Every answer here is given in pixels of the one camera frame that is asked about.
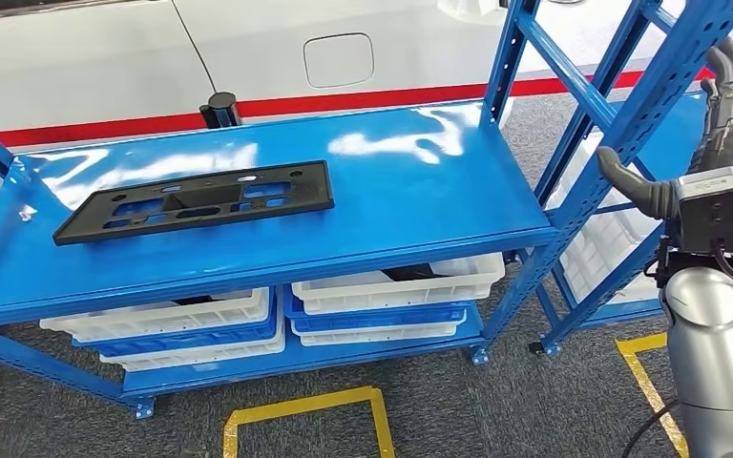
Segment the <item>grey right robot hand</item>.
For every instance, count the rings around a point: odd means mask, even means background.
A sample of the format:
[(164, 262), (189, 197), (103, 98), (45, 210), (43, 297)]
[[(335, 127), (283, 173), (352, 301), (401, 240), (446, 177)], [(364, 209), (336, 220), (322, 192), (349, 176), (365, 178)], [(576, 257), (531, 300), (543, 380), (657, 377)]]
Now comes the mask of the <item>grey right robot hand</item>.
[[(707, 94), (704, 129), (690, 158), (686, 177), (733, 167), (733, 39), (726, 37), (711, 47), (706, 63), (712, 66), (715, 77), (701, 82)], [(597, 147), (595, 155), (602, 176), (645, 216), (665, 220), (679, 217), (679, 178), (649, 181), (623, 166), (618, 154), (608, 146)]]

